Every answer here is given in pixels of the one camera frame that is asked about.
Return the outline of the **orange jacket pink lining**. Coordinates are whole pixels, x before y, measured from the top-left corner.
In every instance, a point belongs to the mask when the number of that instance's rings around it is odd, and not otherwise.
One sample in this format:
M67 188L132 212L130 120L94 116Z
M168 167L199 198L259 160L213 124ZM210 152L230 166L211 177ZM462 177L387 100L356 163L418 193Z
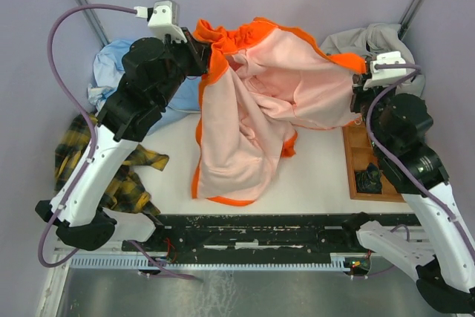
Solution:
M200 158L191 196L230 206L254 203L280 161L295 154L298 128L349 125L354 53L325 54L297 27L256 18L234 30L198 21L195 39L211 48L199 84Z

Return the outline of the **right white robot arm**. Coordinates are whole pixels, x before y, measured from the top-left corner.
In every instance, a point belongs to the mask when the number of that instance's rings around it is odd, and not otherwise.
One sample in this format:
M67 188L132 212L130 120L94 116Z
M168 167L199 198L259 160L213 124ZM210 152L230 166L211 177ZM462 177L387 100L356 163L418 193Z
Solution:
M363 116L379 170L413 210L433 250L421 251L363 212L344 222L341 244L381 255L437 312L473 315L474 239L439 155L425 142L433 118L420 97L398 94L394 84L366 89L369 79L355 77L350 109Z

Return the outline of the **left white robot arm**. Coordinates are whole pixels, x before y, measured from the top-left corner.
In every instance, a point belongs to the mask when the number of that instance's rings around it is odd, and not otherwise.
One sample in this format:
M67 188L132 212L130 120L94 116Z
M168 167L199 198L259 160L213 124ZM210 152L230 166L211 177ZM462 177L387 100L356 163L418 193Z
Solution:
M188 77L207 73L211 46L167 34L137 40L122 58L123 74L91 127L91 141L63 189L36 205L36 213L68 246L94 251L109 241L139 241L146 249L163 245L164 232L149 214L114 212L99 203L127 157L158 122Z

